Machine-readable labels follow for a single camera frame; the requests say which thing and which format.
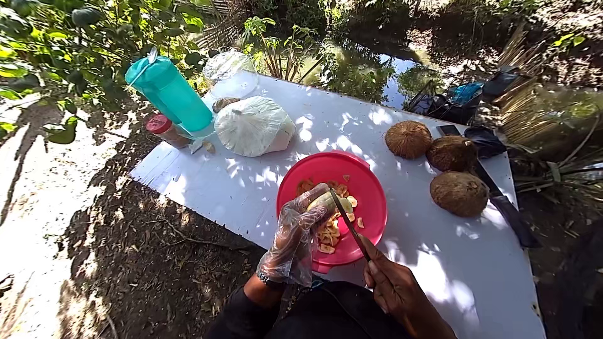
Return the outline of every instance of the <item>red lid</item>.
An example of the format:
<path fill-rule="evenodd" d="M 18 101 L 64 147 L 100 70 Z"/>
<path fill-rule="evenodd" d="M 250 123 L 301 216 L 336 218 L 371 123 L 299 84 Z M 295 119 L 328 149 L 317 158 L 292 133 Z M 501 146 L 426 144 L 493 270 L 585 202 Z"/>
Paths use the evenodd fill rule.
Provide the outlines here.
<path fill-rule="evenodd" d="M 157 114 L 147 121 L 147 130 L 153 134 L 161 134 L 172 126 L 172 121 L 163 114 Z"/>

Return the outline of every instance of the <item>knife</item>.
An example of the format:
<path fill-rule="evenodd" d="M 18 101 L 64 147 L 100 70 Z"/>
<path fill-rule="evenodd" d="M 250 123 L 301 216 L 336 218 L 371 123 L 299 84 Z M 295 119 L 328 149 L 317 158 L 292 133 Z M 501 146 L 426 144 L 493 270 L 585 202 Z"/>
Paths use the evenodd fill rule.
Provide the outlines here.
<path fill-rule="evenodd" d="M 364 247 L 362 240 L 360 240 L 360 237 L 358 236 L 358 232 L 356 232 L 356 229 L 354 228 L 354 224 L 352 224 L 350 219 L 347 217 L 346 210 L 343 209 L 343 206 L 339 202 L 339 197 L 337 196 L 337 194 L 335 194 L 335 191 L 333 191 L 332 188 L 329 188 L 329 190 L 331 191 L 331 197 L 333 197 L 335 206 L 337 206 L 337 209 L 341 213 L 341 217 L 343 218 L 343 221 L 346 223 L 347 229 L 349 229 L 350 233 L 352 234 L 352 238 L 354 238 L 358 247 L 360 247 L 360 251 L 362 251 L 362 254 L 364 255 L 364 259 L 366 259 L 367 262 L 371 261 L 371 257 L 368 256 L 367 249 Z"/>
<path fill-rule="evenodd" d="M 458 128 L 454 125 L 442 125 L 437 127 L 438 131 L 442 135 L 461 135 Z M 494 183 L 494 180 L 490 177 L 488 172 L 484 169 L 482 164 L 477 161 L 475 164 L 475 174 L 488 186 L 490 189 L 490 202 L 498 209 L 503 218 L 507 221 L 509 226 L 515 232 L 515 236 L 519 240 L 519 244 L 524 248 L 534 249 L 542 247 L 542 244 L 536 239 L 534 234 L 529 228 L 529 224 L 526 223 L 519 211 L 509 201 L 509 198 L 504 195 L 498 186 Z"/>

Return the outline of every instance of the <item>wristwatch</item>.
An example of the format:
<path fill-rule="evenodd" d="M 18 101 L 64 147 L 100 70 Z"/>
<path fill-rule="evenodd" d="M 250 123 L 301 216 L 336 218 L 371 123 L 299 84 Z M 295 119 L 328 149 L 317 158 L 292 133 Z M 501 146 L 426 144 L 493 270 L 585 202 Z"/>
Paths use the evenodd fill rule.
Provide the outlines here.
<path fill-rule="evenodd" d="M 262 272 L 262 271 L 256 271 L 256 275 L 260 279 L 261 282 L 263 282 L 266 286 L 268 286 L 270 288 L 282 289 L 286 285 L 286 283 L 284 283 L 284 282 L 276 282 L 276 281 L 270 280 L 268 278 L 268 276 L 266 274 L 264 274 L 264 272 Z"/>

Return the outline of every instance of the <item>spice jar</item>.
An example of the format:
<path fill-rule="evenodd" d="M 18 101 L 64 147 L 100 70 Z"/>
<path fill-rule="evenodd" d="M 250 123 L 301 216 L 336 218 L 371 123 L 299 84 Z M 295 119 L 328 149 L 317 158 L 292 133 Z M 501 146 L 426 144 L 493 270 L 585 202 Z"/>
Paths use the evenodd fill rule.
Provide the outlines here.
<path fill-rule="evenodd" d="M 178 127 L 163 114 L 157 114 L 149 119 L 146 127 L 149 132 L 162 138 L 168 144 L 176 148 L 185 147 L 190 142 L 189 139 L 178 134 Z"/>

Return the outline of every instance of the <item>flour bag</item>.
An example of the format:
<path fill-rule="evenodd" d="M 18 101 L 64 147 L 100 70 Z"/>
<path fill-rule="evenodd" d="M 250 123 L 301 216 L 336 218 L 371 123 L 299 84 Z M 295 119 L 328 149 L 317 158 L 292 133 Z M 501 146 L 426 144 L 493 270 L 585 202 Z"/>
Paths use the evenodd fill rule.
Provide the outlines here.
<path fill-rule="evenodd" d="M 214 127 L 226 148 L 246 157 L 282 151 L 295 133 L 295 124 L 283 107 L 260 96 L 221 109 Z"/>

